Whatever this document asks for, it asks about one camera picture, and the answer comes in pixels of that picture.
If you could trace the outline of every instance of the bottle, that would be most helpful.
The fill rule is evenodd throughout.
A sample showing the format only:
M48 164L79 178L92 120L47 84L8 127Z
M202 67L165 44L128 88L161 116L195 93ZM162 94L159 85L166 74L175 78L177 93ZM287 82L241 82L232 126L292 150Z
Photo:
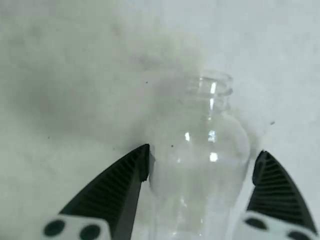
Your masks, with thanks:
M227 113L232 81L203 72L156 127L150 240L224 239L250 154L246 132Z

